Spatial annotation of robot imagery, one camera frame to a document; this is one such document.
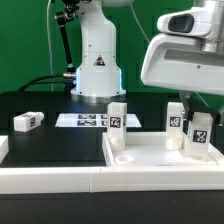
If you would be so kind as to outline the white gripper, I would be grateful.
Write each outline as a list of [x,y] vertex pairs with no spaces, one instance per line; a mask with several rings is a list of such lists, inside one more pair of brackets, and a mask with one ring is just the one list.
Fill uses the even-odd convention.
[[[186,121],[194,115],[190,92],[224,95],[224,56],[205,53],[200,45],[197,38],[159,34],[151,40],[141,70],[145,85],[181,90]],[[224,126],[224,105],[215,112],[214,123]]]

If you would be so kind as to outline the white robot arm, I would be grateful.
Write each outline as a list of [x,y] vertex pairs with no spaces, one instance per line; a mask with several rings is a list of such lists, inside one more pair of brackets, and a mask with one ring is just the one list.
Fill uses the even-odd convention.
[[[123,95],[116,64],[116,28],[104,7],[134,0],[81,0],[82,63],[77,69],[78,97],[92,102]],[[197,0],[185,11],[161,16],[160,31],[149,43],[141,69],[147,86],[224,96],[224,0]]]

